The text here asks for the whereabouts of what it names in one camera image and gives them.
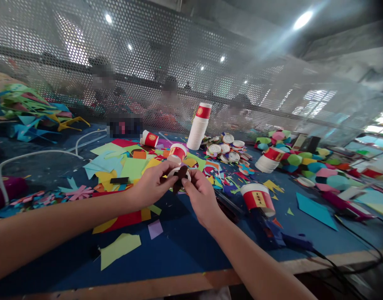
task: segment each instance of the white paper cup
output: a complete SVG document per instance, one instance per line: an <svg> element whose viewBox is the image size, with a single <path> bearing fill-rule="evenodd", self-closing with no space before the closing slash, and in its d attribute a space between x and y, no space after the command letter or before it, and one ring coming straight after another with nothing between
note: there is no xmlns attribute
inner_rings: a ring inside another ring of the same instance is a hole
<svg viewBox="0 0 383 300"><path fill-rule="evenodd" d="M270 191L265 185L250 183L241 187L244 202L249 210L261 208L267 217L275 215L275 207L272 203Z"/></svg>
<svg viewBox="0 0 383 300"><path fill-rule="evenodd" d="M180 165L182 164L186 156L187 156L187 148L183 146L182 144L176 143L176 144L172 144L167 160Z"/></svg>

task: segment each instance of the person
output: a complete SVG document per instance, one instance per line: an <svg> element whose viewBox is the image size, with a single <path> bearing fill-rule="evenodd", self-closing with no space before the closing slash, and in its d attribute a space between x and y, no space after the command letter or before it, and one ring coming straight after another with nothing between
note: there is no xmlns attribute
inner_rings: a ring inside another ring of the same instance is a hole
<svg viewBox="0 0 383 300"><path fill-rule="evenodd" d="M178 180L162 182L177 167L165 161L147 169L137 185L120 192L47 206L0 220L0 279L65 241L119 215L154 204ZM221 211L214 189L199 170L182 179L199 223L217 241L254 299L315 299L277 261Z"/></svg>

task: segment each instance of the red paper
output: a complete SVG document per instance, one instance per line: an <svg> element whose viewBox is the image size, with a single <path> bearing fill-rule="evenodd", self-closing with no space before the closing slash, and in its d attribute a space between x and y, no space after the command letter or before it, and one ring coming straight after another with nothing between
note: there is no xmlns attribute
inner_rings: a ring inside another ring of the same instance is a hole
<svg viewBox="0 0 383 300"><path fill-rule="evenodd" d="M125 226L130 226L134 224L141 223L141 210L132 212L127 215L119 216L116 222L107 230L103 231L104 233L110 232L113 230L120 229Z"/></svg>
<svg viewBox="0 0 383 300"><path fill-rule="evenodd" d="M111 143L119 146L119 147L128 147L133 145L138 145L139 143L128 141L128 140L122 140L122 139L116 139L113 140Z"/></svg>

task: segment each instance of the metal mesh screen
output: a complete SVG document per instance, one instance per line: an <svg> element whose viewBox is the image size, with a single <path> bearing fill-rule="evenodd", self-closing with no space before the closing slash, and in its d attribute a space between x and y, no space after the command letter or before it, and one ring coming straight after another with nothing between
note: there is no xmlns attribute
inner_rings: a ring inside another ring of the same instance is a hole
<svg viewBox="0 0 383 300"><path fill-rule="evenodd" d="M199 102L209 134L253 141L284 128L347 144L383 95L141 0L0 0L0 72L89 120L137 113L188 134Z"/></svg>

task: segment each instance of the stack of paper cups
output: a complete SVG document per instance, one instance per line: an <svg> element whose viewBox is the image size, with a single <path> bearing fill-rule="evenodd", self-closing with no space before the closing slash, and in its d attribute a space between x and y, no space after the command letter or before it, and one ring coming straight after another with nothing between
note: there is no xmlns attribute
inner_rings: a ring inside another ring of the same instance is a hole
<svg viewBox="0 0 383 300"><path fill-rule="evenodd" d="M270 154L266 156L265 154L260 157L259 160L255 163L255 166L257 169L259 169L261 172L264 173L272 173L273 170L276 169L276 167L279 165L279 161L282 159L283 154L285 154L284 151L271 147L268 150L270 150Z"/></svg>
<svg viewBox="0 0 383 300"><path fill-rule="evenodd" d="M198 150L201 145L201 141L204 138L205 130L208 126L209 114L211 113L211 104L200 103L197 109L196 116L191 126L189 139L187 140L187 147L192 150Z"/></svg>

